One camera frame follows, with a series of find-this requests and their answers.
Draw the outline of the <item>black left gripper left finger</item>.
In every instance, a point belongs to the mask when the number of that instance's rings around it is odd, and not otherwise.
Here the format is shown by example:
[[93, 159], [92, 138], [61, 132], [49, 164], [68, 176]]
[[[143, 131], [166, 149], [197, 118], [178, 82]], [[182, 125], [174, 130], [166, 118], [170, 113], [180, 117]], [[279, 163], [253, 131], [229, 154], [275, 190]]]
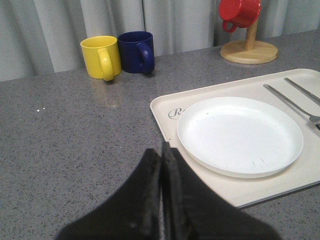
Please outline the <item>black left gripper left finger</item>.
[[161, 158], [147, 149], [126, 182], [102, 205], [66, 225], [58, 240], [157, 240]]

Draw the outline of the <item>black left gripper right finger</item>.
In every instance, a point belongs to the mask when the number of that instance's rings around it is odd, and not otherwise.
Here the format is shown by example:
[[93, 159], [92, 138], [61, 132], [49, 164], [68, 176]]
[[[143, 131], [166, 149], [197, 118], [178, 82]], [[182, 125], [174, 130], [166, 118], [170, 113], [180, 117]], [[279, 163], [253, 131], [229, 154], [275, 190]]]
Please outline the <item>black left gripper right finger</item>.
[[189, 167], [177, 148], [162, 144], [161, 184], [168, 240], [279, 240], [268, 224], [232, 206]]

